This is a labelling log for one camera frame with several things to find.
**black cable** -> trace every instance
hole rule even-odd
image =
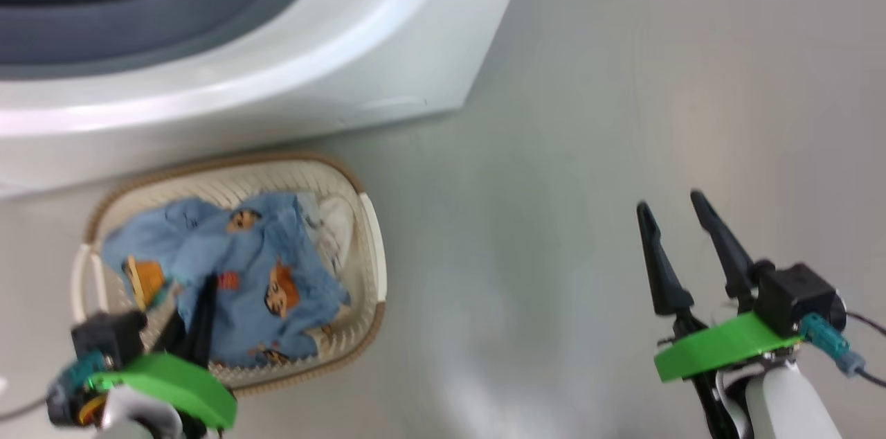
[[[857,312],[846,312],[846,316],[857,319],[861,323],[864,323],[865,325],[870,326],[870,328],[875,329],[877,332],[880,332],[880,335],[886,337],[886,328],[884,328],[883,325],[880,325],[880,323],[875,322],[873,319],[870,319],[869,317]]]
[[[858,370],[858,376],[862,379],[866,379],[868,382],[871,382],[874,385],[882,386],[882,388],[886,388],[886,380],[878,379],[874,377],[872,374],[865,372],[864,370]]]
[[[38,408],[45,405],[46,397],[41,397],[34,402],[25,404],[23,407],[18,408],[18,410],[7,411],[7,413],[0,414],[0,422],[20,419],[26,414],[32,413],[32,411],[37,411]]]

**white basket handle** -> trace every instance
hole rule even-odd
[[[92,266],[92,278],[96,284],[98,295],[98,309],[103,312],[108,310],[107,286],[105,285],[105,273],[102,271],[102,258],[92,251],[89,244],[82,244],[73,259],[71,269],[71,310],[73,321],[76,323],[86,320],[86,295],[83,291],[83,283],[87,263],[91,263]]]
[[[370,235],[372,237],[372,258],[376,268],[376,289],[379,292],[380,303],[387,298],[387,260],[385,259],[385,242],[382,240],[382,229],[379,226],[379,216],[376,215],[376,208],[372,205],[370,196],[366,193],[360,194],[363,209],[366,212],[367,221],[370,223]]]

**green bracket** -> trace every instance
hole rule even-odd
[[[800,335],[783,339],[756,314],[744,313],[674,342],[656,355],[656,369],[662,382],[687,379],[771,350],[789,348],[801,340]]]
[[[237,400],[209,370],[167,353],[145,354],[120,372],[96,373],[91,383],[97,391],[126,384],[168,402],[210,430],[231,429],[237,417]]]

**gray floor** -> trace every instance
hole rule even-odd
[[[656,378],[634,206],[703,319],[725,294],[693,187],[751,255],[886,319],[884,28],[886,0],[513,0],[464,111],[300,145],[373,196],[388,316],[348,369],[244,400],[232,436],[705,436],[691,386]],[[0,204],[3,408],[71,356],[60,285],[112,185]],[[848,335],[886,375],[886,343]],[[845,437],[883,434],[883,391],[811,350],[801,367]]]

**white plastic basket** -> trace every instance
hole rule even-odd
[[[310,332],[317,341],[316,357],[259,368],[210,366],[216,378],[235,395],[254,394],[288,386],[332,372],[360,356],[370,345],[385,314],[387,269],[379,220],[363,186],[338,162],[312,153],[268,153],[187,165],[135,180],[111,193],[96,209],[85,240],[73,263],[71,301],[73,317],[86,318],[87,305],[104,312],[136,309],[123,281],[100,258],[105,236],[133,215],[186,197],[199,197],[233,208],[261,192],[313,192],[317,197],[340,195],[354,209],[354,237],[341,281],[351,294],[351,310],[332,323],[332,331]],[[95,288],[87,299],[87,271]],[[149,348],[174,310],[173,296],[148,316],[142,340]]]

